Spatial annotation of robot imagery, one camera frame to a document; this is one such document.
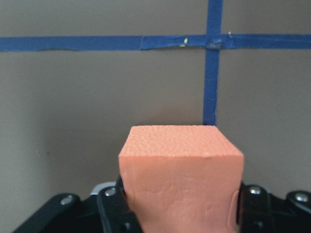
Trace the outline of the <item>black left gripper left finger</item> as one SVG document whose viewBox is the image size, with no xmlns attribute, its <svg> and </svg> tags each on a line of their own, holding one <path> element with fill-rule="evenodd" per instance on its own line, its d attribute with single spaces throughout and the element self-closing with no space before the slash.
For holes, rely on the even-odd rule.
<svg viewBox="0 0 311 233">
<path fill-rule="evenodd" d="M 96 185 L 91 191 L 91 196 L 96 197 L 104 233 L 143 232 L 136 214 L 128 205 L 121 177 L 115 182 Z"/>
</svg>

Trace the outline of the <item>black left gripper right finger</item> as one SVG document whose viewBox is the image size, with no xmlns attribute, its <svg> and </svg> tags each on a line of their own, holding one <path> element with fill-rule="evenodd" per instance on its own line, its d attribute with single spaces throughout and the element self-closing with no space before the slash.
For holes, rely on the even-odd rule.
<svg viewBox="0 0 311 233">
<path fill-rule="evenodd" d="M 258 185 L 241 184 L 238 196 L 239 233 L 275 233 L 269 193 Z"/>
</svg>

